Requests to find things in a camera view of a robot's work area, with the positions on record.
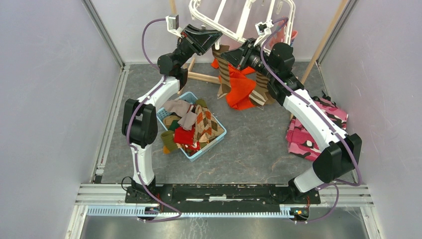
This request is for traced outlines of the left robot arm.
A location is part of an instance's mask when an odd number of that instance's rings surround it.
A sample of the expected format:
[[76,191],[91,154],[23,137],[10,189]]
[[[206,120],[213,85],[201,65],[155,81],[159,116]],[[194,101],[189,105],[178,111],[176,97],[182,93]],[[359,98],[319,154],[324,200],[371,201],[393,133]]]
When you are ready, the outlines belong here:
[[222,32],[187,25],[178,29],[179,38],[171,53],[161,55],[157,66],[161,79],[144,96],[128,99],[124,104],[122,133],[131,149],[134,173],[131,187],[145,203],[156,198],[151,145],[158,133],[156,112],[188,79],[183,65],[193,55],[203,55],[222,37]]

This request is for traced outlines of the brown beige striped sock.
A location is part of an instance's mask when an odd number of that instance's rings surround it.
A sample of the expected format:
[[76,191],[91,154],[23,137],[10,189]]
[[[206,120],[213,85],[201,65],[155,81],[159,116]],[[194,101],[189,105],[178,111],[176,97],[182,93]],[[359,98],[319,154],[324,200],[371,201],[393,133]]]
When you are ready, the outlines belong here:
[[254,106],[264,106],[270,105],[275,102],[274,98],[270,95],[267,85],[269,83],[269,79],[256,72],[256,86],[254,90],[250,93],[249,99]]
[[217,93],[217,98],[221,99],[231,91],[230,85],[230,74],[228,62],[221,57],[221,54],[228,51],[228,45],[220,45],[219,49],[216,49],[215,45],[212,46],[212,55],[217,60],[219,70],[220,87]]

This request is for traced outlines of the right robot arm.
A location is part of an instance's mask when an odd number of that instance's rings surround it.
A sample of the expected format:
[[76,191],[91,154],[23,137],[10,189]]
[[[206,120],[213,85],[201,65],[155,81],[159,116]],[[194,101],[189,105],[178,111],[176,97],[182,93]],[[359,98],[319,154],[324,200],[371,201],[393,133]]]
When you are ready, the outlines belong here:
[[267,89],[272,98],[291,112],[311,134],[321,154],[310,169],[291,179],[287,195],[291,202],[300,203],[312,189],[328,186],[344,174],[361,173],[358,162],[362,140],[337,126],[316,105],[303,84],[292,73],[295,62],[293,48],[286,43],[273,45],[269,53],[247,39],[241,47],[226,51],[221,57],[239,70],[251,67],[269,79]]

